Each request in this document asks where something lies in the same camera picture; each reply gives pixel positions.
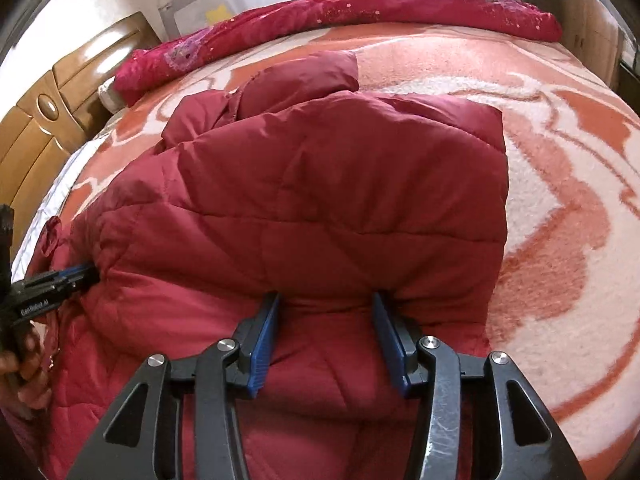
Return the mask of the person's left hand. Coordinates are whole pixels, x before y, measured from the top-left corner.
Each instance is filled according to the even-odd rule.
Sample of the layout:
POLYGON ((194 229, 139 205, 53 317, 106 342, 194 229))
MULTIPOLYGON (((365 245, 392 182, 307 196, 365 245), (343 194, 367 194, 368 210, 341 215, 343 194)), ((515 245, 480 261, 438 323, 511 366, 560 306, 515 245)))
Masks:
POLYGON ((49 374, 43 368, 41 334, 34 324, 22 333, 20 347, 20 358, 12 351, 1 351, 1 407, 31 419, 35 411, 47 407, 52 396, 49 374))

